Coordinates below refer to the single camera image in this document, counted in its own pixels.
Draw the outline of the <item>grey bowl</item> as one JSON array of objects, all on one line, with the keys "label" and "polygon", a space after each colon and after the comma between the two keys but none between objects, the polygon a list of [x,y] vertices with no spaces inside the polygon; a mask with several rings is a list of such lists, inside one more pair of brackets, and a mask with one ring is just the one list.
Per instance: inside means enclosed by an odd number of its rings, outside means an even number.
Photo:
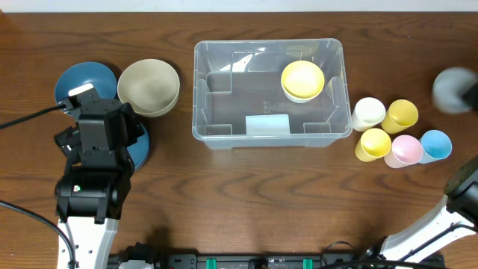
[{"label": "grey bowl", "polygon": [[474,111],[462,101],[462,94],[477,83],[477,72],[464,67],[451,67],[442,71],[432,86],[433,105],[446,114]]}]

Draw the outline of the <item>light blue cup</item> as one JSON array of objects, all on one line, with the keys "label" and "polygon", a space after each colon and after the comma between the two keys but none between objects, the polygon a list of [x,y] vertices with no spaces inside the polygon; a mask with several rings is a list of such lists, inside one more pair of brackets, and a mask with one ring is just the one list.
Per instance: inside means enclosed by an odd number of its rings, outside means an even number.
[{"label": "light blue cup", "polygon": [[423,155],[420,164],[440,161],[450,156],[453,145],[451,139],[442,131],[429,130],[419,139],[423,147]]}]

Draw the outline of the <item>white cup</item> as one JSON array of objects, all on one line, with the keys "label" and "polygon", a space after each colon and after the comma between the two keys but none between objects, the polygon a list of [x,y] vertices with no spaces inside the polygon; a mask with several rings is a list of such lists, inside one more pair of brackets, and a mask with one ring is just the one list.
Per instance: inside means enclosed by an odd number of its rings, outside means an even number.
[{"label": "white cup", "polygon": [[351,126],[358,132],[364,132],[381,123],[385,118],[385,106],[373,97],[360,99],[352,112]]}]

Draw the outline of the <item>white bowl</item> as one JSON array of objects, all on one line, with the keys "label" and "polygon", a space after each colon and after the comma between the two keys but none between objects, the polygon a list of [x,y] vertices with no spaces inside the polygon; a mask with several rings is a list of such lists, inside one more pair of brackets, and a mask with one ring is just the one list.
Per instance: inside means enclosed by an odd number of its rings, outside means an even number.
[{"label": "white bowl", "polygon": [[313,99],[315,99],[316,97],[319,96],[319,94],[316,94],[316,95],[314,95],[312,97],[309,97],[309,98],[299,98],[299,97],[296,97],[296,96],[290,94],[286,90],[283,90],[283,92],[289,100],[291,100],[292,102],[295,102],[295,103],[300,103],[300,104],[310,102],[311,100],[313,100]]}]

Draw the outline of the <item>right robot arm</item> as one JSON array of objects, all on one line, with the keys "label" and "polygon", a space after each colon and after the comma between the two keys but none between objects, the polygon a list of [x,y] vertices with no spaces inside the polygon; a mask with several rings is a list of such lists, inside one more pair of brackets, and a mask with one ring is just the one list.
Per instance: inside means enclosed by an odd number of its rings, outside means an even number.
[{"label": "right robot arm", "polygon": [[[477,81],[436,82],[437,107],[458,114],[477,111]],[[378,252],[386,261],[418,263],[442,247],[477,234],[477,158],[458,169],[447,181],[444,196],[429,213],[407,229],[388,236]]]}]

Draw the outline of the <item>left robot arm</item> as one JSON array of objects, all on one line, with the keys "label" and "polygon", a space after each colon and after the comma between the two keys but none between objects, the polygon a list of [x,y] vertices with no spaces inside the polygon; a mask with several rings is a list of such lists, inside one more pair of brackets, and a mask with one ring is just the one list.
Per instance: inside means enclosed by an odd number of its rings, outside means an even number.
[{"label": "left robot arm", "polygon": [[55,186],[58,268],[106,268],[135,165],[127,148],[144,136],[132,106],[103,99],[91,84],[60,100],[75,126],[55,135],[66,156]]}]

